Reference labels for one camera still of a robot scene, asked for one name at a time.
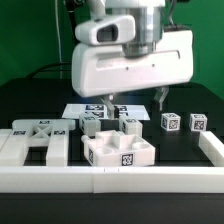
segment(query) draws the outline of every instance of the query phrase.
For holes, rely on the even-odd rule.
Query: white block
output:
[[[200,132],[198,146],[214,166],[224,167],[224,145],[212,132]]]
[[[82,137],[84,155],[93,166],[148,166],[155,160],[155,148],[137,135],[116,131],[97,132],[95,139]]]
[[[87,136],[95,136],[96,132],[101,131],[101,122],[93,113],[82,113],[79,115],[79,128]]]
[[[67,166],[69,126],[66,122],[55,123],[51,132],[46,155],[47,166]]]
[[[161,116],[161,127],[166,131],[180,130],[181,117],[175,113],[164,113]]]
[[[4,146],[6,140],[8,139],[12,129],[1,129],[0,130],[0,151],[2,150],[2,147]]]
[[[207,117],[204,114],[191,114],[189,126],[191,131],[206,131]]]
[[[126,135],[135,134],[142,137],[142,123],[134,117],[121,115],[119,117],[119,130]]]
[[[0,153],[0,166],[23,166],[33,129],[13,129]]]

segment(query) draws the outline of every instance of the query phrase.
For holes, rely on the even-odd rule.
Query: black and white tag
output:
[[[65,131],[63,130],[54,131],[54,135],[65,135]]]
[[[26,131],[14,131],[13,135],[25,135]]]
[[[134,154],[121,155],[121,166],[132,166],[134,164]]]

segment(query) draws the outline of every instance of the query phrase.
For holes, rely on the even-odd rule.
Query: white paper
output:
[[[120,115],[134,117],[137,120],[150,120],[143,105],[114,105],[119,108]],[[79,114],[91,112],[99,119],[109,119],[107,107],[103,104],[67,104],[62,118],[79,119]]]

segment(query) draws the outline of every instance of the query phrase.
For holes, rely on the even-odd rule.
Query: black table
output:
[[[145,105],[151,120],[143,138],[156,147],[156,166],[212,166],[198,148],[199,133],[189,129],[190,113],[208,117],[207,130],[224,138],[224,102],[205,87],[188,83],[170,87],[163,112],[181,116],[178,132],[160,127],[153,109],[154,89],[122,93],[114,104]],[[59,119],[68,103],[101,103],[83,99],[71,80],[16,79],[0,88],[0,128],[17,119]],[[118,130],[118,121],[102,121],[103,130]],[[88,166],[77,127],[70,133],[69,165]],[[44,165],[44,153],[26,165]],[[223,223],[223,194],[0,194],[1,223]]]

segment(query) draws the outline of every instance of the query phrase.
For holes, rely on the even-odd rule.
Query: white cube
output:
[[[101,131],[101,122],[92,113],[82,113],[79,115],[79,128],[87,136],[95,136]]]
[[[204,114],[191,114],[189,126],[191,131],[206,131],[207,117]]]
[[[142,137],[142,126],[142,123],[133,117],[125,115],[119,117],[119,130],[126,135],[134,134]]]
[[[166,131],[180,130],[181,117],[175,113],[165,113],[161,117],[161,127]]]

